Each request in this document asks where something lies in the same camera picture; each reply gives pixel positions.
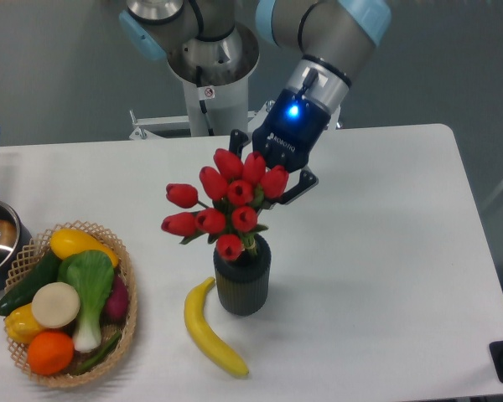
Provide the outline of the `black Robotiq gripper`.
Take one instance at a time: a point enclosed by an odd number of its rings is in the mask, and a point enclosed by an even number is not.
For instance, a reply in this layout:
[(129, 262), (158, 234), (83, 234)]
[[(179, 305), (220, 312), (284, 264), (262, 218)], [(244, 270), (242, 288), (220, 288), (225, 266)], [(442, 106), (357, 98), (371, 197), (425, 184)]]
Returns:
[(253, 150), (263, 156), (268, 168), (280, 165), (290, 173), (302, 168), (298, 182), (272, 201), (271, 208), (289, 205), (319, 183), (318, 177), (305, 166), (329, 118), (330, 115), (313, 102), (284, 89), (263, 123), (252, 133), (252, 139), (245, 131), (231, 131), (228, 150), (236, 156), (252, 142)]

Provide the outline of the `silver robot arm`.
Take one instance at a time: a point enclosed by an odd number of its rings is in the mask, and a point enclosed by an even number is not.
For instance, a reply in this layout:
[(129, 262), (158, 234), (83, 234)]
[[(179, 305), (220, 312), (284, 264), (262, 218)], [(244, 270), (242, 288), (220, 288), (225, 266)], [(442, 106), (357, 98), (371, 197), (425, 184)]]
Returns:
[[(309, 155), (339, 125), (340, 106), (380, 44), (392, 12), (384, 1), (261, 1), (255, 28), (232, 1), (130, 1), (119, 22), (145, 58), (166, 60), (181, 81), (195, 137), (227, 135), (229, 148), (259, 152), (269, 167), (298, 173), (261, 208), (289, 204), (314, 187)], [(261, 41), (301, 54), (287, 84), (258, 116), (248, 109), (248, 80)]]

